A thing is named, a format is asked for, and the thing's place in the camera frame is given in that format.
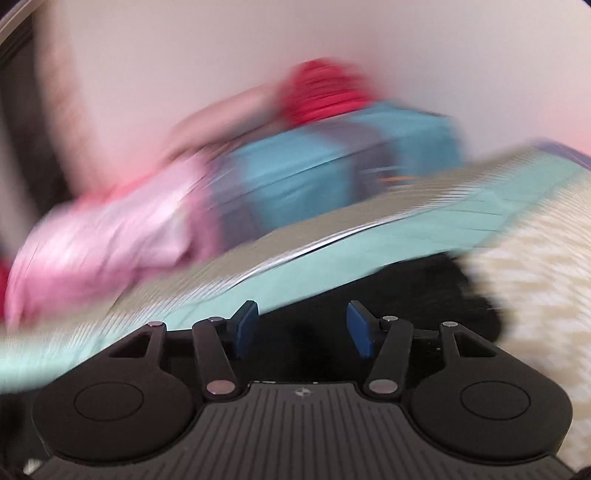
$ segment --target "metal rivet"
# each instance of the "metal rivet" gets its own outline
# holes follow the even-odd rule
[[[398,384],[387,378],[378,378],[377,380],[369,382],[369,389],[380,395],[390,395],[391,393],[396,392]]]
[[[228,395],[236,390],[236,385],[229,380],[214,380],[209,382],[205,388],[211,395]]]

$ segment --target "bedding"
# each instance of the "bedding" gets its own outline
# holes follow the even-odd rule
[[[169,329],[227,316],[244,299],[274,310],[442,251],[495,294],[512,328],[502,347],[562,385],[574,422],[562,460],[591,459],[591,174],[528,148],[440,173],[321,217],[278,229],[200,266],[0,340],[0,390],[43,385],[149,320]]]
[[[264,91],[247,93],[212,106],[217,122],[209,137],[221,135],[215,130],[228,123],[232,109],[261,110]],[[233,127],[249,128],[236,122]],[[50,212],[15,259],[7,325],[15,329],[121,294],[149,275],[202,262],[412,177],[462,164],[447,118],[387,103],[296,128],[210,162],[204,156],[200,151],[177,159],[104,204],[100,197],[88,198]]]

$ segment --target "white wall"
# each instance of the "white wall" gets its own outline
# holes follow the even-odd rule
[[[115,170],[153,155],[187,114],[299,62],[338,56],[373,69],[373,13],[358,0],[56,4],[98,144]]]
[[[148,159],[184,115],[318,56],[455,117],[472,157],[536,137],[591,154],[582,0],[55,1],[106,170]]]
[[[454,116],[471,155],[540,136],[591,154],[591,8],[582,0],[376,2],[379,81]]]

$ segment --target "pink pillow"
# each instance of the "pink pillow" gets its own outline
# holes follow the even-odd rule
[[[225,144],[272,121],[278,110],[278,89],[274,85],[256,87],[213,103],[173,128],[164,145],[164,157],[174,160],[208,145]]]
[[[219,255],[206,174],[201,155],[180,158],[106,202],[53,209],[13,263],[7,327],[120,294],[144,278]]]

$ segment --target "ribbed black surface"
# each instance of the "ribbed black surface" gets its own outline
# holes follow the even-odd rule
[[[243,398],[207,406],[167,453],[128,466],[50,460],[37,480],[563,480],[552,458],[474,465],[435,450],[395,404],[362,398],[352,384],[254,384]]]

